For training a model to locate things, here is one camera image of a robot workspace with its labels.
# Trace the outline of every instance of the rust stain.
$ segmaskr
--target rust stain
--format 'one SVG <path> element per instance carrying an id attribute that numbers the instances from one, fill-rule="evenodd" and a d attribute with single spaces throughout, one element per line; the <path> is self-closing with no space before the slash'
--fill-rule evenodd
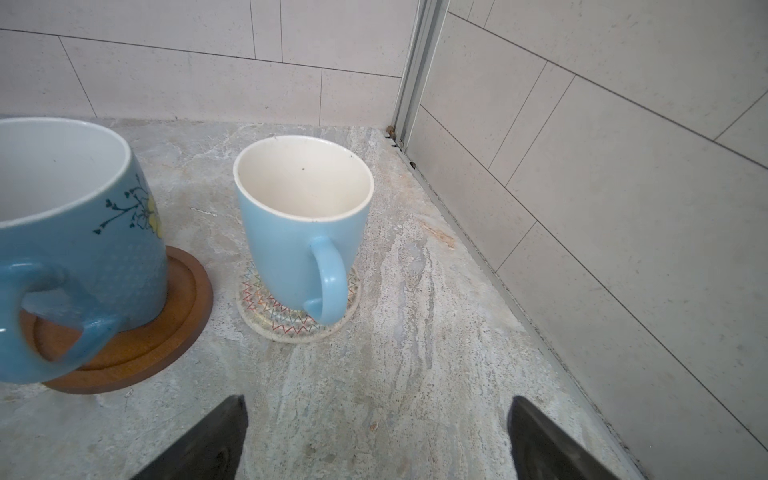
<path id="1" fill-rule="evenodd" d="M 440 240 L 445 245 L 448 245 L 448 248 L 453 250 L 456 247 L 456 240 L 450 235 L 448 235 L 446 232 L 440 230 L 439 228 L 430 227 L 424 222 L 420 222 L 420 223 L 422 227 L 424 227 L 424 230 L 427 230 L 434 236 L 434 238 Z"/>

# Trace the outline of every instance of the tile grout line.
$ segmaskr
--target tile grout line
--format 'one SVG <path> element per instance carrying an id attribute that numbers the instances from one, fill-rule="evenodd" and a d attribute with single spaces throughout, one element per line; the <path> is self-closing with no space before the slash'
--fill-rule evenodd
<path id="1" fill-rule="evenodd" d="M 341 68 L 321 67 L 319 65 L 305 65 L 305 64 L 300 64 L 300 63 L 290 63 L 290 62 L 287 62 L 287 61 L 263 60 L 261 58 L 239 57 L 237 55 L 225 55 L 225 54 L 221 54 L 221 53 L 210 53 L 210 52 L 206 52 L 206 51 L 183 50 L 181 48 L 157 47 L 156 45 L 139 45 L 137 43 L 127 43 L 126 41 L 98 40 L 98 39 L 95 39 L 95 38 L 75 37 L 75 36 L 72 36 L 72 35 L 56 35 L 56 34 L 53 34 L 53 33 L 41 33 L 39 31 L 31 31 L 31 30 L 15 30 L 13 28 L 0 28 L 0 31 L 17 31 L 18 33 L 32 33 L 34 35 L 47 35 L 49 37 L 59 37 L 59 38 L 74 38 L 75 40 L 100 41 L 100 42 L 104 42 L 104 43 L 114 43 L 114 44 L 117 44 L 117 45 L 128 45 L 128 46 L 131 46 L 131 47 L 139 47 L 139 48 L 157 48 L 158 50 L 182 51 L 184 53 L 194 53 L 194 54 L 198 54 L 198 55 L 211 55 L 213 57 L 238 58 L 240 60 L 263 61 L 263 62 L 266 62 L 266 63 L 276 63 L 276 64 L 281 64 L 281 65 L 292 65 L 294 67 L 325 68 L 326 70 L 346 71 L 348 73 L 359 73 L 359 74 L 363 74 L 363 75 L 375 75 L 376 77 L 402 78 L 402 77 L 398 77 L 397 75 L 385 75 L 385 74 L 369 73 L 367 71 L 357 71 L 357 70 L 343 70 Z"/>
<path id="2" fill-rule="evenodd" d="M 323 122 L 323 69 L 320 69 L 320 108 L 317 112 L 317 126 L 321 126 Z"/>
<path id="3" fill-rule="evenodd" d="M 727 132 L 729 128 L 731 128 L 731 127 L 732 127 L 732 126 L 733 126 L 733 125 L 734 125 L 736 122 L 738 122 L 738 121 L 739 121 L 739 120 L 740 120 L 740 119 L 741 119 L 741 118 L 742 118 L 742 117 L 745 115 L 745 113 L 747 113 L 748 111 L 752 110 L 752 107 L 754 107 L 755 105 L 757 105 L 757 102 L 758 102 L 758 101 L 761 101 L 761 100 L 763 100 L 763 97 L 765 97 L 765 96 L 766 96 L 766 94 L 768 94 L 768 90 L 764 91 L 764 92 L 763 92 L 763 94 L 762 94 L 762 95 L 760 95 L 760 96 L 757 98 L 757 100 L 755 100 L 754 102 L 752 102 L 752 104 L 751 104 L 751 105 L 750 105 L 750 106 L 749 106 L 749 107 L 748 107 L 748 108 L 747 108 L 745 111 L 741 112 L 741 115 L 739 115 L 738 117 L 736 117 L 736 120 L 734 120 L 734 121 L 730 122 L 730 125 L 728 125 L 728 126 L 725 128 L 725 130 L 721 131 L 721 132 L 720 132 L 720 135 L 717 135 L 713 141 L 714 141 L 714 142 L 717 142 L 717 139 L 718 139 L 718 138 L 720 138 L 720 137 L 722 137 L 722 136 L 723 136 L 723 134 L 724 134 L 725 132 Z"/>
<path id="4" fill-rule="evenodd" d="M 283 62 L 283 0 L 280 0 L 280 62 Z"/>
<path id="5" fill-rule="evenodd" d="M 513 172 L 512 172 L 512 175 L 509 177 L 509 180 L 507 180 L 507 183 L 506 183 L 506 184 L 504 184 L 504 188 L 507 188 L 507 184 L 509 184 L 509 182 L 511 182 L 511 181 L 512 181 L 512 177 L 514 177 L 514 176 L 515 176 L 515 174 L 516 174 L 516 173 L 518 173 L 518 168 L 520 168 L 520 166 L 521 166 L 521 165 L 523 165 L 523 162 L 525 161 L 525 158 L 528 156 L 528 152 L 529 152 L 529 151 L 531 151 L 531 148 L 533 147 L 533 144 L 535 144 L 535 143 L 536 143 L 536 140 L 538 139 L 538 136 L 539 136 L 539 135 L 541 135 L 541 132 L 544 130 L 544 127 L 546 127 L 546 126 L 547 126 L 547 122 L 549 122 L 549 119 L 552 117 L 552 114 L 554 113 L 554 111 L 558 109 L 558 105 L 560 104 L 560 100 L 562 100 L 562 99 L 563 99 L 563 97 L 565 96 L 565 92 L 567 92 L 567 91 L 568 91 L 568 89 L 571 87 L 571 84 L 574 82 L 574 79 L 575 79 L 575 78 L 576 78 L 576 77 L 574 76 L 574 77 L 571 79 L 571 81 L 569 81 L 569 82 L 568 82 L 568 86 L 567 86 L 567 87 L 565 88 L 565 90 L 563 91 L 563 94 L 562 94 L 562 95 L 560 95 L 560 98 L 558 99 L 558 103 L 554 104 L 554 108 L 552 108 L 552 111 L 551 111 L 551 112 L 549 112 L 549 115 L 547 116 L 547 120 L 544 120 L 544 124 L 541 126 L 541 128 L 539 128 L 539 129 L 538 129 L 538 133 L 537 133 L 537 134 L 536 134 L 536 136 L 533 138 L 533 141 L 531 142 L 531 144 L 530 144 L 530 145 L 528 145 L 528 149 L 525 151 L 525 154 L 523 155 L 523 158 L 521 158 L 521 159 L 520 159 L 520 163 L 518 164 L 518 166 L 517 166 L 517 167 L 515 167 L 515 171 L 513 171 Z"/>
<path id="6" fill-rule="evenodd" d="M 61 44 L 61 49 L 64 50 L 64 55 L 67 55 L 67 60 L 69 60 L 69 65 L 72 67 L 72 71 L 74 72 L 74 77 L 78 79 L 80 88 L 83 89 L 83 94 L 85 94 L 85 100 L 88 100 L 88 104 L 91 106 L 91 111 L 94 112 L 94 117 L 98 118 L 98 115 L 96 115 L 96 110 L 94 109 L 94 105 L 91 103 L 91 99 L 88 98 L 88 92 L 85 91 L 83 82 L 80 81 L 80 75 L 78 75 L 78 71 L 74 68 L 74 63 L 72 63 L 72 59 L 69 58 L 69 52 L 67 52 L 67 48 L 64 46 L 64 42 L 61 40 L 61 37 L 58 37 L 58 42 Z"/>
<path id="7" fill-rule="evenodd" d="M 462 145 L 462 142 L 458 141 L 458 139 L 457 139 L 456 137 L 454 137 L 454 136 L 453 136 L 453 134 L 452 134 L 452 133 L 451 133 L 451 132 L 450 132 L 450 131 L 449 131 L 447 128 L 443 127 L 443 125 L 440 123 L 440 120 L 438 120 L 437 118 L 435 118 L 435 116 L 434 116 L 434 115 L 432 115 L 431 113 L 429 113 L 429 110 L 427 110 L 426 108 L 424 108 L 424 111 L 425 111 L 425 112 L 427 112 L 427 113 L 429 114 L 429 116 L 430 116 L 430 117 L 432 117 L 432 118 L 433 118 L 433 119 L 434 119 L 434 120 L 435 120 L 435 121 L 438 123 L 438 125 L 440 125 L 440 127 L 442 127 L 442 129 L 443 129 L 443 130 L 445 130 L 446 132 L 448 132 L 448 135 L 450 135 L 450 136 L 451 136 L 451 137 L 452 137 L 454 140 L 456 140 L 456 143 L 458 143 L 459 145 L 461 145 L 461 146 L 462 146 L 462 148 L 463 148 L 464 150 L 466 150 L 466 151 L 467 151 L 467 153 L 468 153 L 468 154 L 469 154 L 469 155 L 470 155 L 472 158 L 474 158 L 474 159 L 475 159 L 475 161 L 476 161 L 478 164 L 480 164 L 480 166 L 481 166 L 481 167 L 483 167 L 483 168 L 485 169 L 485 171 L 488 171 L 488 169 L 487 169 L 487 168 L 485 168 L 485 166 L 483 166 L 483 164 L 481 164 L 481 163 L 480 163 L 480 160 L 478 160 L 478 159 L 475 157 L 475 155 L 472 155 L 472 152 L 470 152 L 469 150 L 467 150 L 467 147 L 465 147 L 464 145 Z M 625 306 L 625 305 L 624 305 L 624 304 L 621 302 L 621 300 L 619 300 L 619 299 L 618 299 L 618 298 L 617 298 L 617 297 L 616 297 L 616 296 L 613 294 L 613 292 L 611 292 L 611 291 L 610 291 L 610 290 L 609 290 L 609 289 L 608 289 L 608 288 L 607 288 L 607 287 L 606 287 L 606 286 L 605 286 L 605 285 L 604 285 L 604 284 L 603 284 L 603 283 L 600 281 L 600 279 L 598 279 L 598 278 L 597 278 L 597 277 L 594 275 L 594 273 L 592 273 L 592 272 L 591 272 L 591 271 L 590 271 L 590 270 L 589 270 L 589 269 L 588 269 L 588 268 L 587 268 L 587 267 L 586 267 L 586 266 L 585 266 L 585 265 L 584 265 L 584 264 L 581 262 L 581 260 L 579 260 L 579 259 L 578 259 L 578 258 L 577 258 L 577 257 L 576 257 L 576 256 L 575 256 L 575 255 L 574 255 L 574 254 L 573 254 L 573 253 L 572 253 L 572 252 L 571 252 L 571 251 L 570 251 L 570 250 L 569 250 L 569 249 L 568 249 L 568 248 L 567 248 L 565 245 L 563 245 L 563 243 L 562 243 L 562 242 L 561 242 L 561 241 L 560 241 L 560 240 L 559 240 L 559 239 L 558 239 L 558 238 L 557 238 L 557 237 L 556 237 L 556 236 L 555 236 L 555 235 L 554 235 L 554 234 L 553 234 L 553 233 L 552 233 L 552 232 L 551 232 L 551 231 L 550 231 L 548 228 L 547 228 L 547 226 L 546 226 L 546 225 L 544 225 L 544 224 L 543 224 L 543 223 L 542 223 L 542 222 L 541 222 L 541 221 L 540 221 L 538 218 L 536 218 L 536 216 L 535 216 L 535 215 L 534 215 L 534 214 L 533 214 L 533 213 L 532 213 L 532 212 L 531 212 L 531 211 L 530 211 L 530 210 L 529 210 L 529 209 L 528 209 L 528 208 L 527 208 L 527 207 L 526 207 L 526 206 L 525 206 L 525 205 L 524 205 L 524 204 L 523 204 L 523 203 L 522 203 L 522 202 L 521 202 L 521 201 L 520 201 L 520 200 L 519 200 L 519 199 L 518 199 L 518 198 L 517 198 L 517 197 L 516 197 L 516 196 L 515 196 L 515 195 L 514 195 L 512 192 L 511 192 L 511 191 L 509 191 L 509 189 L 508 189 L 507 187 L 505 187 L 505 186 L 504 186 L 504 185 L 503 185 L 503 184 L 502 184 L 500 181 L 498 181 L 498 179 L 497 179 L 496 177 L 494 177 L 494 176 L 493 176 L 493 174 L 492 174 L 491 172 L 488 172 L 488 174 L 489 174 L 489 175 L 491 175 L 491 177 L 492 177 L 492 178 L 493 178 L 493 179 L 494 179 L 494 180 L 495 180 L 495 181 L 496 181 L 496 182 L 497 182 L 499 185 L 501 185 L 501 186 L 502 186 L 502 187 L 503 187 L 503 188 L 504 188 L 504 189 L 505 189 L 505 190 L 506 190 L 506 191 L 507 191 L 507 192 L 508 192 L 508 193 L 509 193 L 509 194 L 512 196 L 512 198 L 514 198 L 514 199 L 515 199 L 515 200 L 516 200 L 516 201 L 517 201 L 517 202 L 518 202 L 518 203 L 519 203 L 519 204 L 520 204 L 520 205 L 521 205 L 523 208 L 525 208 L 525 211 L 527 211 L 527 212 L 528 212 L 528 214 L 530 214 L 530 215 L 531 215 L 531 216 L 534 218 L 534 220 L 536 220 L 536 222 L 538 222 L 538 224 L 539 224 L 539 225 L 541 225 L 541 227 L 542 227 L 542 228 L 544 228 L 544 230 L 546 230 L 546 231 L 547 231 L 547 233 L 549 233 L 550 235 L 552 235 L 552 238 L 554 238 L 554 239 L 555 239 L 555 241 L 557 241 L 557 242 L 560 244 L 560 246 L 561 246 L 561 247 L 563 247 L 563 248 L 565 249 L 565 251 L 566 251 L 566 252 L 568 252 L 568 254 L 570 254 L 570 255 L 571 255 L 571 257 L 573 257 L 573 258 L 574 258 L 574 260 L 576 260 L 576 261 L 578 262 L 578 264 L 579 264 L 579 265 L 581 265 L 581 267 L 582 267 L 582 268 L 584 268 L 584 270 L 586 270 L 586 271 L 587 271 L 587 273 L 589 273 L 589 274 L 590 274 L 590 276 L 591 276 L 592 278 L 594 278 L 594 279 L 595 279 L 595 281 L 597 281 L 597 282 L 600 284 L 600 286 L 602 286 L 602 287 L 605 289 L 605 291 L 606 291 L 606 292 L 608 292 L 608 294 L 609 294 L 609 295 L 611 295 L 611 297 L 613 297 L 613 299 L 614 299 L 614 300 L 616 300 L 616 301 L 618 302 L 618 304 L 619 304 L 619 305 L 621 305 L 621 307 L 622 307 L 622 308 L 624 308 L 624 310 L 627 310 L 627 313 L 629 313 L 629 314 L 632 316 L 632 318 L 633 318 L 633 319 L 634 319 L 634 320 L 635 320 L 637 323 L 639 323 L 639 324 L 640 324 L 640 326 L 642 326 L 642 327 L 643 327 L 643 329 L 644 329 L 646 332 L 648 332 L 648 334 L 649 334 L 649 335 L 650 335 L 650 336 L 651 336 L 651 337 L 652 337 L 654 340 L 656 340 L 656 341 L 659 343 L 659 345 L 661 345 L 661 347 L 662 347 L 664 350 L 666 350 L 666 351 L 667 351 L 667 353 L 669 353 L 669 354 L 672 356 L 672 358 L 673 358 L 673 359 L 675 359 L 675 361 L 677 361 L 677 363 L 679 363 L 679 364 L 680 364 L 680 366 L 682 366 L 682 367 L 683 367 L 683 369 L 685 369 L 685 371 L 686 371 L 686 372 L 688 372 L 688 373 L 690 374 L 690 376 L 692 376 L 692 377 L 693 377 L 693 378 L 694 378 L 694 379 L 695 379 L 695 380 L 698 382 L 698 384 L 699 384 L 699 385 L 701 385 L 701 386 L 702 386 L 702 388 L 704 388 L 704 390 L 706 390 L 706 391 L 707 391 L 707 393 L 709 393 L 709 394 L 712 396 L 712 398 L 714 398 L 714 399 L 717 401 L 717 403 L 719 403 L 719 404 L 720 404 L 720 406 L 721 406 L 721 407 L 723 407 L 723 408 L 725 409 L 725 411 L 726 411 L 726 412 L 728 412 L 728 413 L 730 414 L 730 416 L 732 416 L 732 417 L 733 417 L 733 419 L 734 419 L 734 420 L 736 420 L 736 422 L 737 422 L 739 425 L 741 425 L 741 427 L 742 427 L 742 428 L 743 428 L 743 429 L 744 429 L 744 430 L 745 430 L 745 431 L 746 431 L 746 432 L 747 432 L 747 433 L 748 433 L 748 434 L 749 434 L 749 435 L 750 435 L 750 436 L 751 436 L 751 437 L 752 437 L 752 438 L 753 438 L 753 439 L 754 439 L 754 440 L 755 440 L 755 441 L 756 441 L 756 442 L 757 442 L 757 443 L 758 443 L 758 444 L 759 444 L 761 447 L 763 447 L 763 449 L 764 449 L 764 450 L 768 451 L 768 448 L 767 448 L 767 447 L 766 447 L 766 446 L 765 446 L 765 445 L 764 445 L 764 444 L 763 444 L 763 443 L 762 443 L 762 442 L 761 442 L 761 441 L 760 441 L 760 440 L 759 440 L 759 439 L 758 439 L 758 438 L 755 436 L 755 434 L 754 434 L 754 433 L 752 433 L 752 432 L 751 432 L 751 431 L 750 431 L 750 430 L 749 430 L 749 429 L 746 427 L 746 425 L 744 425 L 744 424 L 741 422 L 741 420 L 739 420 L 739 418 L 738 418 L 737 416 L 735 416 L 735 415 L 733 414 L 733 412 L 731 412 L 731 411 L 728 409 L 728 407 L 726 407 L 726 406 L 723 404 L 723 402 L 721 402 L 721 401 L 720 401 L 720 399 L 718 399 L 718 398 L 717 398 L 717 397 L 716 397 L 716 396 L 715 396 L 715 395 L 714 395 L 714 394 L 713 394 L 713 393 L 712 393 L 712 392 L 711 392 L 711 391 L 710 391 L 710 390 L 707 388 L 707 386 L 703 384 L 703 382 L 701 382 L 701 380 L 699 380 L 699 377 L 695 376 L 695 375 L 694 375 L 694 374 L 693 374 L 693 373 L 692 373 L 692 372 L 691 372 L 691 371 L 688 369 L 688 367 L 686 367 L 686 366 L 685 366 L 685 365 L 684 365 L 684 364 L 683 364 L 683 363 L 680 361 L 680 359 L 678 359 L 678 358 L 677 358 L 677 356 L 675 356 L 675 354 L 674 354 L 674 353 L 672 353 L 672 352 L 671 352 L 671 350 L 669 350 L 669 349 L 667 348 L 667 346 L 666 346 L 666 345 L 664 345 L 664 344 L 663 344 L 663 343 L 662 343 L 662 342 L 661 342 L 661 341 L 660 341 L 660 340 L 659 340 L 659 339 L 658 339 L 658 338 L 657 338 L 657 337 L 656 337 L 656 336 L 655 336 L 655 335 L 654 335 L 654 334 L 653 334 L 653 333 L 652 333 L 652 332 L 651 332 L 651 331 L 648 329 L 648 327 L 646 327 L 646 326 L 645 326 L 645 325 L 644 325 L 644 324 L 643 324 L 643 323 L 642 323 L 642 322 L 641 322 L 641 321 L 640 321 L 640 320 L 639 320 L 639 319 L 638 319 L 638 318 L 637 318 L 637 317 L 634 315 L 634 313 L 632 313 L 632 312 L 631 312 L 631 311 L 630 311 L 630 310 L 629 310 L 629 309 L 628 309 L 628 308 L 627 308 L 627 307 L 626 307 L 626 306 Z"/>
<path id="8" fill-rule="evenodd" d="M 523 240 L 525 240 L 525 238 L 528 236 L 528 234 L 531 232 L 531 230 L 533 230 L 533 227 L 536 226 L 536 224 L 538 223 L 538 220 L 536 220 L 536 217 L 533 217 L 533 218 L 534 218 L 534 220 L 533 220 L 533 225 L 531 225 L 531 228 L 529 228 L 528 231 L 525 232 L 525 235 L 523 235 L 523 237 L 520 239 L 520 241 L 517 242 L 517 244 L 515 245 L 515 248 L 512 249 L 512 252 L 509 252 L 509 255 L 507 255 L 507 257 L 504 258 L 504 261 L 502 262 L 502 264 L 499 265 L 496 270 L 493 270 L 493 273 L 498 273 L 498 271 L 502 269 L 504 264 L 507 263 L 507 260 L 509 260 L 509 257 L 511 257 L 512 254 L 515 252 L 515 250 L 517 250 L 517 248 L 520 246 L 520 243 L 523 243 Z"/>
<path id="9" fill-rule="evenodd" d="M 488 19 L 491 17 L 491 12 L 493 12 L 493 5 L 496 5 L 496 0 L 493 0 L 493 3 L 491 3 L 491 9 L 488 10 L 488 16 L 485 17 L 485 23 L 482 24 L 483 29 L 485 30 L 485 26 L 488 24 Z"/>
<path id="10" fill-rule="evenodd" d="M 612 93 L 612 94 L 616 95 L 617 97 L 619 97 L 619 98 L 622 98 L 622 99 L 624 99 L 624 100 L 626 100 L 626 101 L 630 102 L 630 103 L 631 103 L 631 104 L 633 104 L 633 105 L 637 105 L 638 107 L 642 108 L 643 110 L 645 110 L 645 111 L 649 111 L 650 113 L 652 113 L 652 114 L 656 115 L 657 117 L 663 118 L 664 120 L 666 120 L 666 121 L 668 121 L 668 122 L 670 122 L 670 123 L 672 123 L 672 124 L 675 124 L 675 125 L 677 125 L 678 127 L 680 127 L 680 128 L 683 128 L 683 129 L 684 129 L 684 130 L 686 130 L 686 131 L 689 131 L 690 133 L 692 133 L 692 134 L 696 135 L 697 137 L 702 137 L 703 139 L 705 139 L 705 140 L 708 140 L 708 141 L 710 141 L 710 142 L 714 143 L 715 145 L 717 145 L 717 146 L 719 146 L 719 147 L 722 147 L 722 148 L 724 148 L 724 149 L 728 150 L 730 153 L 732 153 L 732 154 L 735 154 L 735 155 L 738 155 L 739 157 L 742 157 L 744 160 L 748 160 L 748 161 L 752 162 L 753 164 L 757 165 L 758 167 L 761 167 L 761 168 L 764 168 L 764 169 L 768 170 L 768 166 L 766 166 L 766 165 L 763 165 L 763 164 L 761 164 L 761 163 L 760 163 L 760 162 L 758 162 L 758 161 L 752 160 L 751 158 L 749 158 L 749 157 L 748 157 L 748 156 L 746 156 L 745 154 L 740 154 L 739 152 L 735 151 L 733 148 L 730 148 L 730 147 L 726 147 L 726 146 L 725 146 L 725 145 L 723 145 L 723 144 L 719 144 L 719 143 L 717 143 L 716 141 L 712 140 L 711 138 L 709 138 L 709 137 L 707 137 L 707 136 L 705 136 L 705 135 L 702 135 L 702 134 L 700 134 L 699 132 L 697 132 L 697 131 L 693 130 L 693 129 L 692 129 L 692 128 L 690 128 L 690 127 L 686 127 L 685 125 L 683 125 L 683 124 L 681 124 L 681 123 L 679 123 L 679 122 L 676 122 L 675 120 L 672 120 L 671 118 L 665 117 L 664 115 L 662 115 L 662 114 L 658 113 L 657 111 L 653 111 L 653 110 L 651 110 L 650 108 L 648 108 L 648 107 L 646 107 L 646 106 L 644 106 L 644 105 L 642 105 L 642 104 L 639 104 L 639 103 L 637 103 L 636 101 L 632 100 L 631 98 L 627 98 L 627 97 L 623 96 L 622 94 L 619 94 L 619 93 L 617 93 L 617 92 L 615 92 L 615 91 L 611 90 L 610 88 L 606 88 L 606 87 L 604 87 L 603 85 L 600 85 L 600 84 L 598 84 L 598 83 L 597 83 L 596 81 L 594 81 L 594 80 L 590 80 L 589 78 L 586 78 L 586 77 L 585 77 L 585 76 L 583 76 L 583 75 L 579 75 L 578 73 L 576 73 L 575 71 L 571 70 L 570 68 L 566 68 L 566 67 L 564 67 L 564 66 L 560 65 L 559 63 L 557 63 L 557 62 L 555 62 L 555 61 L 552 61 L 552 60 L 550 60 L 549 58 L 546 58 L 546 57 L 542 57 L 542 56 L 541 56 L 541 55 L 539 55 L 538 53 L 536 53 L 536 52 L 534 52 L 534 51 L 531 51 L 531 50 L 528 50 L 526 47 L 520 46 L 520 45 L 518 45 L 518 44 L 514 43 L 513 41 L 510 41 L 510 40 L 508 40 L 508 39 L 506 39 L 506 38 L 502 37 L 502 36 L 501 36 L 501 35 L 499 35 L 499 34 L 495 34 L 494 32 L 492 32 L 492 31 L 490 31 L 490 30 L 486 30 L 484 27 L 481 27 L 480 25 L 477 25 L 477 24 L 475 24 L 475 23 L 472 23 L 472 22 L 470 22 L 469 20 L 467 20 L 466 18 L 461 18 L 461 17 L 459 17 L 457 14 L 455 14 L 455 13 L 453 13 L 453 12 L 448 12 L 448 13 L 449 13 L 450 15 L 453 15 L 453 16 L 455 16 L 456 18 L 460 18 L 460 19 L 461 19 L 461 20 L 463 20 L 464 22 L 468 22 L 470 25 L 474 25 L 475 27 L 477 27 L 477 28 L 480 28 L 482 31 L 486 31 L 486 32 L 488 32 L 489 34 L 491 34 L 491 35 L 493 35 L 493 36 L 495 36 L 495 37 L 499 37 L 501 40 L 503 40 L 503 41 L 506 41 L 507 43 L 509 43 L 509 44 L 511 44 L 511 45 L 514 45 L 514 46 L 515 46 L 515 47 L 517 47 L 517 48 L 520 48 L 520 49 L 522 49 L 522 50 L 525 50 L 526 52 L 530 53 L 531 55 L 535 55 L 535 56 L 537 56 L 537 57 L 541 58 L 542 60 L 546 60 L 546 61 L 548 61 L 549 63 L 551 63 L 551 64 L 553 64 L 553 65 L 557 65 L 558 67 L 562 68 L 562 69 L 563 69 L 563 70 L 565 70 L 565 71 L 569 71 L 569 72 L 571 72 L 573 75 L 575 75 L 575 76 L 577 76 L 577 77 L 581 78 L 582 80 L 588 81 L 589 83 L 591 83 L 591 84 L 595 85 L 596 87 L 602 88 L 603 90 L 605 90 L 605 91 L 607 91 L 607 92 L 610 92 L 610 93 Z"/>
<path id="11" fill-rule="evenodd" d="M 523 108 L 525 108 L 525 104 L 528 102 L 528 98 L 531 96 L 531 93 L 533 93 L 533 89 L 536 88 L 536 84 L 538 83 L 538 79 L 541 78 L 541 74 L 544 73 L 544 69 L 547 67 L 548 62 L 544 62 L 544 66 L 541 67 L 541 71 L 538 72 L 538 76 L 536 77 L 536 81 L 533 82 L 533 86 L 531 87 L 531 90 L 528 91 L 528 94 L 525 95 L 525 100 L 523 100 L 523 105 L 520 106 L 520 110 L 518 110 L 518 113 L 515 115 L 515 119 L 512 121 L 512 125 L 509 126 L 509 130 L 507 130 L 507 134 L 504 136 L 504 140 L 502 140 L 501 144 L 498 146 L 498 149 L 496 149 L 496 153 L 493 155 L 493 159 L 491 160 L 491 163 L 488 164 L 488 171 L 491 171 L 491 166 L 493 165 L 493 162 L 496 160 L 496 157 L 498 156 L 498 152 L 502 151 L 502 147 L 504 146 L 504 142 L 507 141 L 507 137 L 509 136 L 509 132 L 512 131 L 512 127 L 515 126 L 515 122 L 518 120 L 518 117 L 520 116 L 520 112 L 523 111 Z"/>
<path id="12" fill-rule="evenodd" d="M 406 154 L 399 152 L 399 155 L 401 160 L 404 161 L 406 164 L 408 164 L 411 161 Z M 637 475 L 639 475 L 637 476 L 638 479 L 639 478 L 647 479 L 647 476 L 645 475 L 645 473 L 643 473 L 644 470 L 642 468 L 642 465 L 634 457 L 634 454 L 629 451 L 629 448 L 621 439 L 621 435 L 619 435 L 618 432 L 616 432 L 616 430 L 612 428 L 611 424 L 608 422 L 608 420 L 606 420 L 602 411 L 598 408 L 597 405 L 595 405 L 595 403 L 587 395 L 586 391 L 581 386 L 581 384 L 576 380 L 572 371 L 568 368 L 568 366 L 565 365 L 562 358 L 555 352 L 551 344 L 542 336 L 541 331 L 533 324 L 533 322 L 531 321 L 531 317 L 522 309 L 522 307 L 520 306 L 520 303 L 518 303 L 517 299 L 515 298 L 514 295 L 512 295 L 509 288 L 507 288 L 506 285 L 502 282 L 498 274 L 496 274 L 496 272 L 493 271 L 493 268 L 488 263 L 488 259 L 486 259 L 482 255 L 482 253 L 480 253 L 480 250 L 477 248 L 475 243 L 472 241 L 471 238 L 469 238 L 469 235 L 466 233 L 466 231 L 456 221 L 455 217 L 451 214 L 451 212 L 445 206 L 445 203 L 442 201 L 441 197 L 437 194 L 437 192 L 435 192 L 434 188 L 429 184 L 423 172 L 421 172 L 418 169 L 418 167 L 416 167 L 415 169 L 411 170 L 411 173 L 414 175 L 414 178 L 416 179 L 416 181 L 419 182 L 419 185 L 421 185 L 422 188 L 425 190 L 429 199 L 437 206 L 438 210 L 440 211 L 440 214 L 443 216 L 445 221 L 448 222 L 448 224 L 451 226 L 454 232 L 459 236 L 459 239 L 469 251 L 470 256 L 475 260 L 475 262 L 480 267 L 480 270 L 482 270 L 482 272 L 491 280 L 491 284 L 496 289 L 496 291 L 502 295 L 502 299 L 507 304 L 507 307 L 512 311 L 512 314 L 515 316 L 515 318 L 517 318 L 519 321 L 521 321 L 521 323 L 523 323 L 523 327 L 525 328 L 526 332 L 528 332 L 528 334 L 531 336 L 532 339 L 534 339 L 535 341 L 541 342 L 541 346 L 538 347 L 539 351 L 544 355 L 547 355 L 548 353 L 548 355 L 551 356 L 551 358 L 548 358 L 548 361 L 550 362 L 553 368 L 558 370 L 559 375 L 564 376 L 564 378 L 566 379 L 565 382 L 570 386 L 570 388 L 573 389 L 571 392 L 573 397 L 582 399 L 584 402 L 586 402 L 586 406 L 584 408 L 589 412 L 591 412 L 592 414 L 594 414 L 593 420 L 598 425 L 601 425 L 603 428 L 605 428 L 604 433 L 616 442 L 613 449 L 615 450 L 617 455 L 621 458 L 621 461 L 624 464 L 625 468 L 627 468 L 630 472 L 636 472 Z"/>
<path id="13" fill-rule="evenodd" d="M 256 32 L 253 30 L 253 4 L 248 0 L 248 9 L 250 9 L 250 38 L 253 40 L 253 60 L 256 60 Z"/>

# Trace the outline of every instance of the mug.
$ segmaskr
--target mug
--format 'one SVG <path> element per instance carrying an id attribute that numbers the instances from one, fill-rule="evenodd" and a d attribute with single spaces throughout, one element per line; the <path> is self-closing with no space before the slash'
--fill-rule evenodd
<path id="1" fill-rule="evenodd" d="M 0 120 L 0 381 L 45 382 L 163 309 L 167 260 L 152 193 L 128 143 L 64 118 Z M 82 331 L 49 362 L 21 308 Z"/>
<path id="2" fill-rule="evenodd" d="M 341 320 L 346 276 L 373 196 L 371 170 L 333 142 L 286 135 L 251 144 L 233 173 L 248 246 L 266 288 L 318 323 Z"/>

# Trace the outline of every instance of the mug handle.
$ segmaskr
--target mug handle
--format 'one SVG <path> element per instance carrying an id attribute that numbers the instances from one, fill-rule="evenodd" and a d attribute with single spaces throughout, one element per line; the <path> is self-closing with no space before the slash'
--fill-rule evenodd
<path id="1" fill-rule="evenodd" d="M 310 242 L 310 251 L 315 256 L 320 271 L 320 286 L 323 298 L 304 302 L 304 311 L 321 325 L 331 325 L 344 317 L 348 290 L 346 269 L 341 254 L 328 237 L 317 237 Z"/>
<path id="2" fill-rule="evenodd" d="M 55 362 L 43 359 L 27 344 L 19 313 L 30 292 L 52 290 L 67 282 L 63 268 L 35 261 L 0 263 L 0 381 L 47 382 L 82 366 L 120 329 L 123 319 L 105 316 L 88 320 L 74 345 Z"/>

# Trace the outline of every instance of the yellow flower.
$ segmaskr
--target yellow flower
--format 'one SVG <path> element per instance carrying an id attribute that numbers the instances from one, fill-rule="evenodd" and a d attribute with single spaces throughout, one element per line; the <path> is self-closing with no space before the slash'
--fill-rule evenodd
<path id="1" fill-rule="evenodd" d="M 149 196 L 147 200 L 147 223 L 157 238 L 163 238 L 163 224 L 160 222 L 160 215 L 157 213 L 157 206 L 154 203 L 154 197 Z"/>

